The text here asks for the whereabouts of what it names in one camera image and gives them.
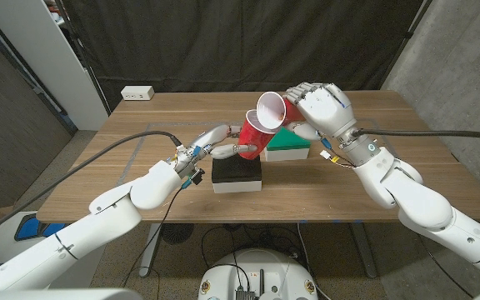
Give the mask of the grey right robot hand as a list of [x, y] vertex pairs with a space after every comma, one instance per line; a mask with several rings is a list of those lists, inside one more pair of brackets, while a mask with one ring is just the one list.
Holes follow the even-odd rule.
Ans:
[[324, 137], [338, 142], [347, 160], [356, 167], [368, 163], [381, 152], [368, 135], [353, 135], [358, 128], [351, 101], [334, 83], [303, 82], [290, 87], [285, 98]]

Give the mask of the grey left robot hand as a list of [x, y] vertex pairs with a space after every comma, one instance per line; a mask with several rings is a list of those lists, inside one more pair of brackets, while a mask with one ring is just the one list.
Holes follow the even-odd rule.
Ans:
[[197, 169], [197, 163], [207, 155], [215, 159], [230, 158], [239, 153], [251, 153], [259, 149], [252, 143], [227, 144], [219, 146], [226, 138], [238, 138], [241, 126], [219, 125], [196, 137], [187, 146], [177, 146], [177, 158], [173, 169], [180, 178], [184, 178]]

